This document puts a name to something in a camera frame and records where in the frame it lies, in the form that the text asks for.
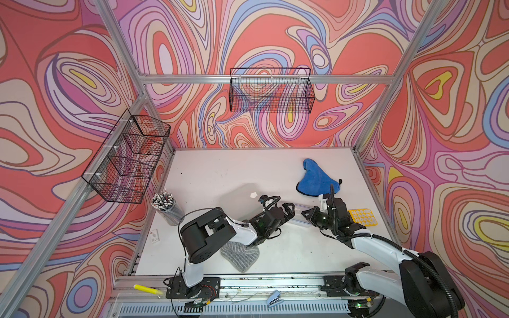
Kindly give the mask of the blue microfiber cloth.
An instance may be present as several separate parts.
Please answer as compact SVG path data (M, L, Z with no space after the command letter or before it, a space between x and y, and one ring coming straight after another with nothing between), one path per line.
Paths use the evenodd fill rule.
M302 195L319 197L325 194L336 194L343 184L342 179L329 177L312 159L303 161L304 177L297 183L296 191Z

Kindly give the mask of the small blue-rimmed lunch box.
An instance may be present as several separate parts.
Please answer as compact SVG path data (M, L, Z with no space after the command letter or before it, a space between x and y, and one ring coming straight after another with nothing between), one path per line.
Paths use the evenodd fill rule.
M294 204L294 212L295 216L291 218L288 223L291 225L297 225L300 227L310 228L314 227L303 215L303 211L307 211L312 209L312 207L307 205L301 205L301 204Z

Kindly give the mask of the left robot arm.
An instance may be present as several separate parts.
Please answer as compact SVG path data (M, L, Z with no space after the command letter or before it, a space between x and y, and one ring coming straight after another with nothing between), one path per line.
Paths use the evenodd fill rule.
M230 218L222 208L215 207L179 227L178 234L184 248L185 265L182 277L188 288L204 279L202 263L229 242L247 247L258 246L274 238L274 232L294 218L295 205L278 205L280 197L260 200L262 212L241 222Z

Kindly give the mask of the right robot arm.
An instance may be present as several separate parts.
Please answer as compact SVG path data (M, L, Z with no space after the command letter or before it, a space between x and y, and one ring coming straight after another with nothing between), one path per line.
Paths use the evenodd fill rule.
M418 253L371 233L365 225L355 222L342 199L327 195L320 206L301 214L321 232L328 231L328 238L389 268L376 270L367 262L358 262L346 268L338 282L325 277L322 290L328 294L356 296L376 292L405 305L415 317L458 317L465 307L461 292L437 254Z

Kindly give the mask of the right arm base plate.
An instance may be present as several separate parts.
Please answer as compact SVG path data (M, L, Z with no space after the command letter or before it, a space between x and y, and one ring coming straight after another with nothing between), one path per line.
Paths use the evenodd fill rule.
M377 297L379 293L360 287L352 275L324 276L321 292L327 297Z

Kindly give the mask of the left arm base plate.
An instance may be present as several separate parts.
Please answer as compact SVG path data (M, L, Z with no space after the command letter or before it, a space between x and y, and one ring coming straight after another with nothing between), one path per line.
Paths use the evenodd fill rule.
M221 278L205 277L194 287L188 287L182 275L163 280L166 286L166 299L202 299L214 300L220 295Z

